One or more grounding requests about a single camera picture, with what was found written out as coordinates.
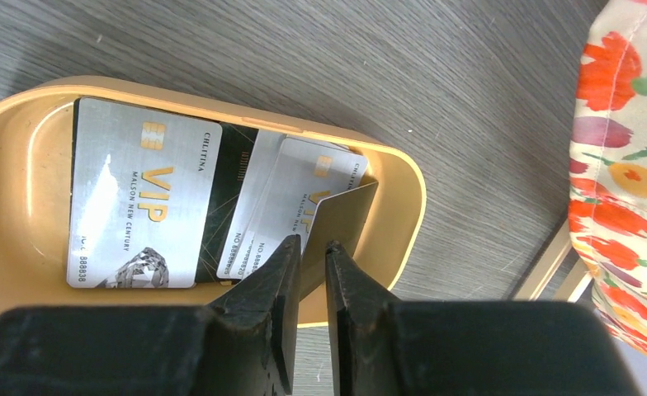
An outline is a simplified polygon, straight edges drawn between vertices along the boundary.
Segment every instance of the yellow tray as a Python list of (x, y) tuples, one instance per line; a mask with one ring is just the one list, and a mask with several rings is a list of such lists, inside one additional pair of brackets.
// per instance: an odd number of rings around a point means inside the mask
[[(351, 146), (380, 182), (355, 259), (391, 288), (423, 219), (426, 187), (405, 153), (352, 130), (101, 77), (48, 82), (0, 102), (0, 314), (21, 305), (206, 304), (229, 289), (84, 290), (66, 283), (73, 101), (102, 97)], [(300, 326), (327, 321), (320, 286), (300, 303)]]

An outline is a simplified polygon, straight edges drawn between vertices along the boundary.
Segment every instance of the card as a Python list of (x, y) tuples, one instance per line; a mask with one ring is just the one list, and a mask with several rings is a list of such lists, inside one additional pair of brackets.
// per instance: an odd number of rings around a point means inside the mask
[(234, 260), (241, 246), (246, 227), (251, 220), (258, 199), (265, 190), (272, 165), (277, 159), (284, 138), (284, 134), (267, 130), (261, 130), (257, 134), (243, 179), (243, 186), (230, 220), (229, 230), (224, 238), (225, 246), (220, 254), (217, 276), (221, 279), (231, 279), (230, 272), (234, 266)]
[(345, 150), (343, 146), (320, 140), (288, 136), (268, 130), (258, 131), (246, 177), (243, 180), (241, 194), (238, 197), (238, 203), (227, 233), (228, 236), (225, 239), (226, 246), (224, 246), (221, 253), (217, 271), (217, 276), (220, 279), (241, 279), (241, 276), (234, 273), (238, 272), (238, 269), (248, 260), (249, 248), (252, 242), (251, 239), (244, 239), (244, 236), (248, 225), (254, 220), (253, 214), (257, 213), (256, 208), (263, 202), (261, 198), (269, 191), (269, 181), (273, 174), (273, 166), (284, 139), (295, 139), (331, 149)]
[(326, 279), (326, 247), (332, 240), (339, 241), (351, 257), (355, 257), (357, 243), (365, 227), (367, 215), (379, 183), (364, 186), (323, 198), (316, 205), (314, 223), (302, 255), (300, 291), (304, 297)]
[(269, 191), (245, 233), (253, 242), (237, 275), (243, 279), (257, 270), (287, 235), (299, 234), (304, 248), (319, 201), (358, 187), (366, 169), (367, 159), (359, 154), (285, 139)]
[(91, 97), (74, 124), (68, 283), (193, 286), (221, 125)]
[[(252, 196), (248, 178), (253, 179), (253, 172), (248, 172), (248, 169), (251, 168), (251, 163), (259, 164), (264, 151), (270, 153), (272, 149), (273, 153), (277, 153), (279, 150), (279, 145), (273, 148), (263, 147), (267, 146), (263, 141), (272, 139), (272, 136), (277, 138), (282, 136), (282, 134), (258, 131), (242, 125), (220, 124), (223, 132), (205, 232), (202, 235), (202, 249), (197, 263), (195, 275), (197, 283), (216, 282), (223, 278), (218, 274), (220, 258), (225, 253), (228, 255), (228, 248), (235, 238), (239, 238), (238, 235), (229, 233), (234, 222), (238, 223), (241, 217), (238, 210), (243, 208), (243, 200)], [(270, 168), (272, 168), (271, 164), (265, 167), (265, 169)]]

